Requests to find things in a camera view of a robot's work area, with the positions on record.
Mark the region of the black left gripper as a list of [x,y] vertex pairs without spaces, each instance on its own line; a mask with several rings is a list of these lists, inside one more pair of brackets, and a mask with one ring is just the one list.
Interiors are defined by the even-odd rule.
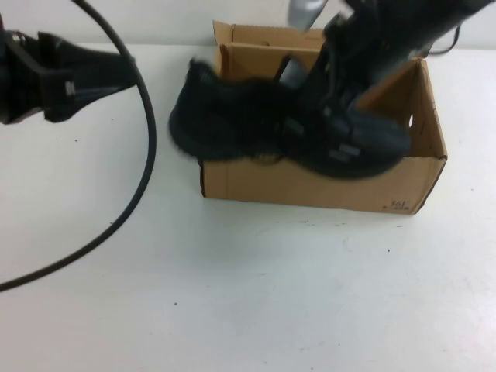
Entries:
[[49,122],[68,120],[75,106],[126,90],[126,78],[135,77],[122,54],[73,46],[50,33],[38,33],[38,51],[37,104]]

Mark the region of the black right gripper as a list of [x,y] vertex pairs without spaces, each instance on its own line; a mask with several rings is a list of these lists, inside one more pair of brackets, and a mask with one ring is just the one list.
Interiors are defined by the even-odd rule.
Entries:
[[295,93],[304,85],[304,130],[339,130],[335,107],[347,107],[422,54],[427,44],[423,21],[418,11],[339,13],[324,28],[324,73],[309,73],[301,59],[287,55],[276,73],[275,88]]

